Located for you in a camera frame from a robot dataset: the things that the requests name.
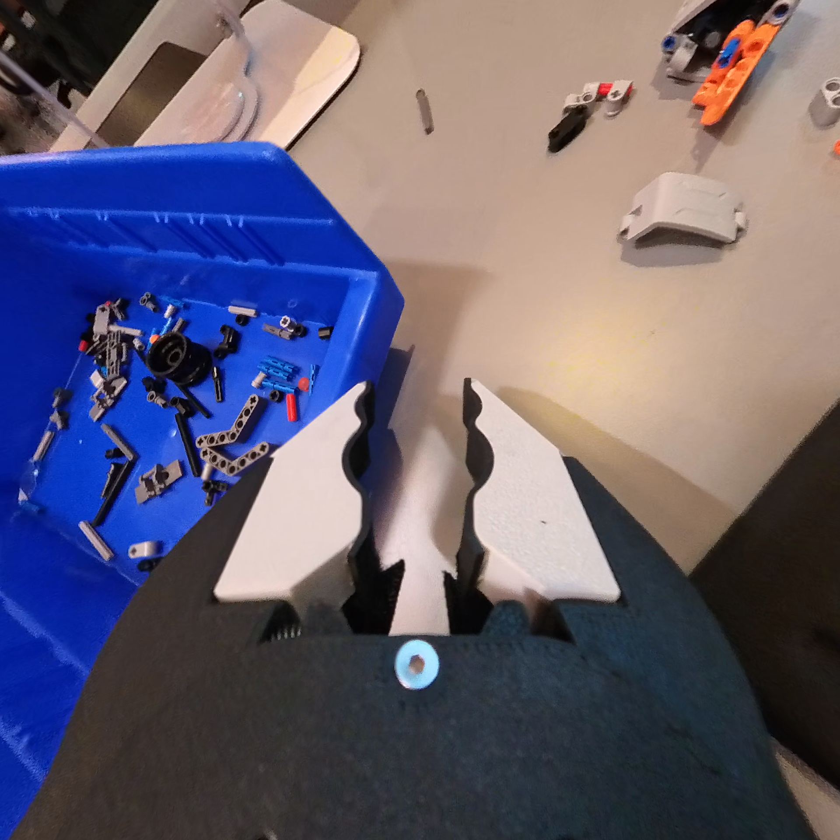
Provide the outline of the blue bin with white tag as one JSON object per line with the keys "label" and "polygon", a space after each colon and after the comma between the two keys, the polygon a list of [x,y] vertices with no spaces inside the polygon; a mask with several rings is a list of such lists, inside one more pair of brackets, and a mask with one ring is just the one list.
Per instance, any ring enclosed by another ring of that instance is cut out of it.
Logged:
{"label": "blue bin with white tag", "polygon": [[171,550],[209,511],[171,407],[147,401],[132,342],[127,385],[98,421],[91,343],[103,303],[143,348],[185,320],[187,388],[230,427],[267,357],[315,371],[299,419],[266,409],[240,455],[279,446],[382,371],[404,299],[382,262],[282,150],[220,143],[7,157],[1,171],[2,838],[57,754],[93,662],[149,575],[135,543]]}

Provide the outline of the small grey toy connector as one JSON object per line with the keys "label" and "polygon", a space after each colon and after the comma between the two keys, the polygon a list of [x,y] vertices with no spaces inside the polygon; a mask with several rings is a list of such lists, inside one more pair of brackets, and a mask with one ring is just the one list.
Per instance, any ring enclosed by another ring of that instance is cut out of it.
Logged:
{"label": "small grey toy connector", "polygon": [[813,125],[826,130],[839,121],[839,77],[824,81],[808,105],[807,112]]}

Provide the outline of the orange toy bracket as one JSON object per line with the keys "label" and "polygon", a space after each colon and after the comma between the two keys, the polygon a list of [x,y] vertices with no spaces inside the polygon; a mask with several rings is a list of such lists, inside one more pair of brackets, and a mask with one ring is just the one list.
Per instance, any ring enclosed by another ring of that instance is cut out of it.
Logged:
{"label": "orange toy bracket", "polygon": [[746,19],[725,38],[692,99],[702,111],[701,127],[709,128],[723,119],[780,29],[779,24],[756,25]]}

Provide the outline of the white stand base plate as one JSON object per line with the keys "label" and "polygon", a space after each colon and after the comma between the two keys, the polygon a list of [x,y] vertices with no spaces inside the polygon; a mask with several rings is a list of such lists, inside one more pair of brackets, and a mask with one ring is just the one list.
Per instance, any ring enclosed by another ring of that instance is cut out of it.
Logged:
{"label": "white stand base plate", "polygon": [[360,62],[356,37],[296,3],[157,2],[51,150],[100,141],[287,151]]}

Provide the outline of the grey curved toy panel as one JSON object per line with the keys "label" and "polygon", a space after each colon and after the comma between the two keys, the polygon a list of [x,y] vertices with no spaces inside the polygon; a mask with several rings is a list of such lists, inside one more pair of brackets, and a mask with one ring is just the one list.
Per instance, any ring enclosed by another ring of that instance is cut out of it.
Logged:
{"label": "grey curved toy panel", "polygon": [[629,243],[665,230],[729,245],[748,226],[744,201],[728,184],[668,171],[634,195],[617,233]]}

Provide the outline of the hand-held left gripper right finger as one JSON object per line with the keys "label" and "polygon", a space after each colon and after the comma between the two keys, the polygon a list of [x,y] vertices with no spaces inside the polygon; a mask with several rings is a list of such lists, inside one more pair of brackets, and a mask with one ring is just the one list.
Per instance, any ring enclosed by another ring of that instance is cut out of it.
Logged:
{"label": "hand-held left gripper right finger", "polygon": [[516,602],[532,623],[556,601],[618,603],[621,588],[560,450],[473,377],[463,422],[472,487],[459,601],[474,611]]}

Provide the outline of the white toy connector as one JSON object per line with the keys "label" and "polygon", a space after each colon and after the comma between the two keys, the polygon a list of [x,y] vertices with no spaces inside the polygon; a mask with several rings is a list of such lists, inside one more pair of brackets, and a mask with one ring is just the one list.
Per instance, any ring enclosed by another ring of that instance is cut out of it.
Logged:
{"label": "white toy connector", "polygon": [[620,79],[613,82],[588,82],[579,93],[572,93],[563,102],[562,116],[572,112],[584,112],[591,115],[597,107],[602,107],[604,115],[613,119],[630,102],[635,90],[631,80]]}

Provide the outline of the grey toy motor block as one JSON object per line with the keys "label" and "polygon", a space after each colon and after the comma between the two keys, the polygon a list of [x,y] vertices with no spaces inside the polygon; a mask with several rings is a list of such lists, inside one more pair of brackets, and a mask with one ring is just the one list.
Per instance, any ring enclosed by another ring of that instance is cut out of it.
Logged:
{"label": "grey toy motor block", "polygon": [[703,81],[726,37],[743,21],[785,26],[799,1],[685,1],[661,42],[668,79]]}

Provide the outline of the pile of small toy parts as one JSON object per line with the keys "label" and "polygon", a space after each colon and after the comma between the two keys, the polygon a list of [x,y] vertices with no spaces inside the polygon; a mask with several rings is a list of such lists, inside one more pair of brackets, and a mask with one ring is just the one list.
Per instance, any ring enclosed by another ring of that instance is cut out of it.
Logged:
{"label": "pile of small toy parts", "polygon": [[290,306],[160,303],[89,315],[18,496],[134,583],[302,427],[336,326]]}

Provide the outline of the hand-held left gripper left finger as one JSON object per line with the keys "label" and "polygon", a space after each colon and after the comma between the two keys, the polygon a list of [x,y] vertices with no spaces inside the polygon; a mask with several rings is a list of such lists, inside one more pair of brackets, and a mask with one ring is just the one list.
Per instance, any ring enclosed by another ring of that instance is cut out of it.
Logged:
{"label": "hand-held left gripper left finger", "polygon": [[352,386],[280,446],[215,584],[221,603],[340,609],[354,593],[351,551],[366,515],[353,447],[365,443],[373,384]]}

